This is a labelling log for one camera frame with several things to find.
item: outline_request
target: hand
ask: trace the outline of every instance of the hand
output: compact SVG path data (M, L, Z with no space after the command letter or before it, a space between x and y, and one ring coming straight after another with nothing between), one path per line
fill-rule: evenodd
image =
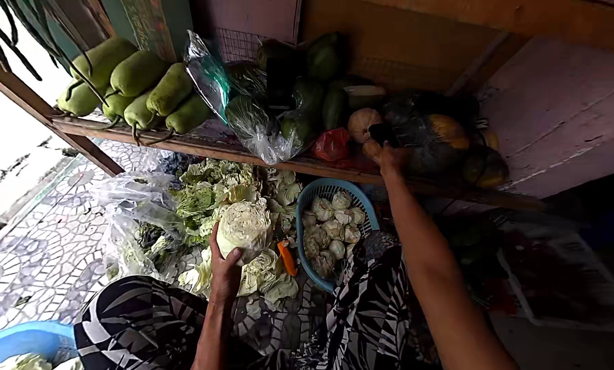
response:
M220 247L215 239L218 233L218 225L216 223L211 232L211 272L213 278L211 280L211 296L210 302L214 304L230 304L238 293L240 286L241 267L236 263L241 257L240 248L234 248L227 255L227 259L223 258L220 253Z
M401 169L405 163L405 148L395 148L385 141L380 153L380 173L382 176L401 175Z

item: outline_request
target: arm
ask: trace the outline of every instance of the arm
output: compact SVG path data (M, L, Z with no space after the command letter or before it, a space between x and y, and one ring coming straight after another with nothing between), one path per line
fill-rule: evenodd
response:
M215 235L218 224L211 233L211 295L206 307L204 325L197 353L190 370L221 370L225 368L227 337L229 336L230 312L240 285L241 268L236 265L240 249L233 249L227 259L220 253Z
M465 289L448 242L425 213L400 172L401 149L385 143L381 172L408 276L448 370L516 369L515 362L486 326Z

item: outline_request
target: blue basket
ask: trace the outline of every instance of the blue basket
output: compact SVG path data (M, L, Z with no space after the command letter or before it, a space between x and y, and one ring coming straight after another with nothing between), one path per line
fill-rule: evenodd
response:
M72 325L30 321L0 331L0 363L28 353L40 354L54 366L78 356Z
M302 226L302 212L304 209L309 209L311 207L311 201L313 201L314 197L319 196L319 198L325 198L331 201L335 193L341 191L347 191L350 194L350 197L352 198L351 207L359 207L366 213L364 223L359 226L361 236L365 237L370 234L372 230L379 230L380 224L375 216L375 211L373 211L371 201L368 200L364 192L349 181L337 180L335 178L319 178L318 180L311 182L311 184L307 185L307 187L302 190L300 196L298 197L298 206L296 207L298 255L302 261L302 266L307 272L307 275L316 283L316 285L330 293L334 293L335 291L335 285L333 282L321 278L319 274L311 268L311 263L305 256L305 249L302 243L302 236L304 234L304 227Z

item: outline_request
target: patterned clothing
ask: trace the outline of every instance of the patterned clothing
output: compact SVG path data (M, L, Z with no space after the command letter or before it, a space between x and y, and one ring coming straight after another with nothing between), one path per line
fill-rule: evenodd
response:
M112 283L87 304L83 321L74 327L86 370L189 369L206 304L148 276ZM227 357L230 369L439 367L401 247L380 232L359 243L346 261L333 308L300 349L259 358L231 338L227 353L236 354Z

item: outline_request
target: red plastic bag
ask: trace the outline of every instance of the red plastic bag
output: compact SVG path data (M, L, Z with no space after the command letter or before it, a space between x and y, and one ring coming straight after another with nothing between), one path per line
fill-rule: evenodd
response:
M311 153L328 162L346 159L350 153L348 140L350 135L343 127L325 131L311 147Z

